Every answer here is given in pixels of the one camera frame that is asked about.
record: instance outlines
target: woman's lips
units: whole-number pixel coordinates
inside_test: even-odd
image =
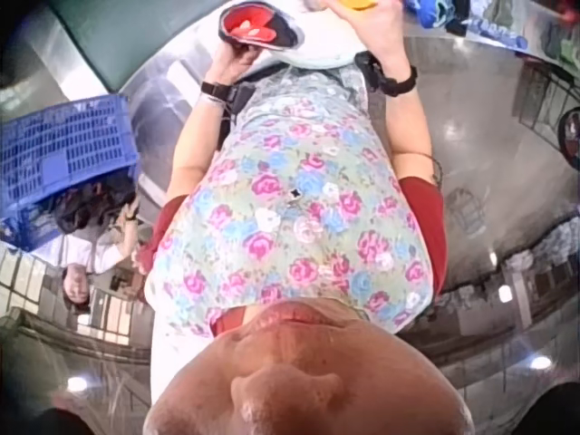
[[[342,327],[339,322],[322,314],[309,304],[296,301],[284,301],[268,306],[252,320],[249,325],[249,330],[252,334],[281,323],[323,324]]]

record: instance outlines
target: woman's nose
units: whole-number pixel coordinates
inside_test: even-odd
[[[231,395],[237,417],[249,427],[308,433],[325,425],[329,406],[343,396],[343,381],[333,373],[311,376],[289,364],[274,364],[236,378]],[[297,425],[308,431],[289,431],[299,430]]]

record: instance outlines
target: blue plastic crate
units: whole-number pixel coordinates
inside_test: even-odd
[[[137,184],[139,166],[127,168],[127,174]],[[56,195],[24,206],[9,217],[0,218],[0,240],[25,252],[31,252],[57,238],[60,230],[50,211]]]
[[[104,95],[67,102],[2,126],[0,218],[139,160],[127,101]]]

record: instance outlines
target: watch strap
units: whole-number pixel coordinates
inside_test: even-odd
[[[354,63],[361,70],[371,92],[380,89],[390,97],[396,97],[415,89],[417,85],[417,69],[411,67],[411,77],[404,82],[385,77],[381,63],[371,52],[361,52],[354,56]]]
[[[379,87],[381,91],[390,97],[397,97],[403,93],[411,92],[417,86],[417,68],[411,66],[411,77],[404,82],[397,82],[394,79],[385,77],[382,74],[379,77]]]
[[[219,83],[201,83],[201,92],[209,97],[227,103],[232,87]]]

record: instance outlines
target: blue item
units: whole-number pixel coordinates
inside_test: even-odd
[[[127,101],[104,95],[67,102],[2,126],[0,239],[25,251],[59,235],[50,213],[55,194],[127,168],[139,153]]]
[[[516,34],[505,26],[491,23],[485,18],[473,16],[469,19],[468,29],[474,34],[493,39],[506,47],[515,50],[527,49],[527,39],[524,36]]]
[[[443,27],[455,17],[451,0],[405,0],[405,6],[417,15],[425,29]]]

